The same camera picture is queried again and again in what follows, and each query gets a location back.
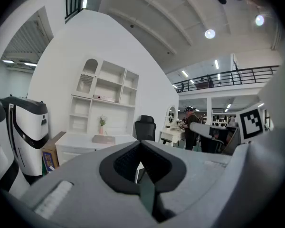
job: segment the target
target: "black cap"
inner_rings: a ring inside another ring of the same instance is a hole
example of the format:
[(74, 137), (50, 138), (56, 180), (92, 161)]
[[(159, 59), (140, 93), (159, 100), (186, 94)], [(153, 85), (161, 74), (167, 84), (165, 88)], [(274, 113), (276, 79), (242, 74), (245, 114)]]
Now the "black cap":
[(192, 106), (188, 106), (185, 110), (185, 112), (193, 112), (195, 110), (195, 108), (193, 108)]

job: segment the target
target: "brown box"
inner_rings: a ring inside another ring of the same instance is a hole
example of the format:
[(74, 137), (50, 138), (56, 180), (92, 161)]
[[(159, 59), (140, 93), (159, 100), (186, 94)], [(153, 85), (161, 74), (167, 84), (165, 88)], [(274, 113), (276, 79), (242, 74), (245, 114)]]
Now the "brown box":
[(55, 143), (65, 134), (66, 132), (58, 133), (54, 138), (49, 140), (43, 147), (42, 147), (42, 157), (44, 165), (48, 172), (51, 172), (53, 168), (57, 169), (59, 167), (58, 157), (57, 157), (57, 150)]

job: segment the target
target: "white desk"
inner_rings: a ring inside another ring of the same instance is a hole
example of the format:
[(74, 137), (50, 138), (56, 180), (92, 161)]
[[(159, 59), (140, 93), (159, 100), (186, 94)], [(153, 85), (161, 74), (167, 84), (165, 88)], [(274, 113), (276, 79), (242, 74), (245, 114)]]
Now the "white desk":
[[(66, 133), (56, 143), (56, 150), (59, 165), (69, 161), (70, 159), (88, 152), (101, 150), (113, 146), (114, 144), (104, 144), (92, 142), (93, 136), (86, 134)], [(130, 135), (115, 135), (115, 145), (137, 141)], [(136, 172), (135, 182), (137, 182), (138, 171), (143, 168), (142, 163), (139, 164)]]
[(163, 130), (160, 131), (160, 141), (161, 138), (171, 140), (170, 146), (173, 146), (174, 143), (177, 143), (179, 140), (185, 140), (185, 131), (184, 130)]

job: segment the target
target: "flower vase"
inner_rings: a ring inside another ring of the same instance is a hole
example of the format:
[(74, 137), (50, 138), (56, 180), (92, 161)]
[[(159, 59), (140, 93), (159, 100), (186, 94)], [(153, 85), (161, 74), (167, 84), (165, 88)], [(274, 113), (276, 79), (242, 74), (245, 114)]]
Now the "flower vase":
[(104, 126), (100, 126), (100, 128), (99, 128), (99, 134), (104, 134)]

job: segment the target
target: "person wearing cap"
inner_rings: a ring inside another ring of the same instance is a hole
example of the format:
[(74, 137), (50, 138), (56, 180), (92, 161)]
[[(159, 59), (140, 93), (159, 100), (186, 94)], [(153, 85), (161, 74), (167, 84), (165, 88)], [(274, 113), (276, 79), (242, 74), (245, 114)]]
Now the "person wearing cap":
[(199, 122), (199, 118), (198, 116), (196, 116), (196, 114), (194, 114), (194, 110), (195, 108), (193, 108), (192, 106), (188, 106), (185, 110), (187, 119), (185, 125), (183, 125), (182, 127), (185, 130), (186, 150), (193, 150), (193, 146), (196, 145), (197, 134), (190, 130), (191, 123)]

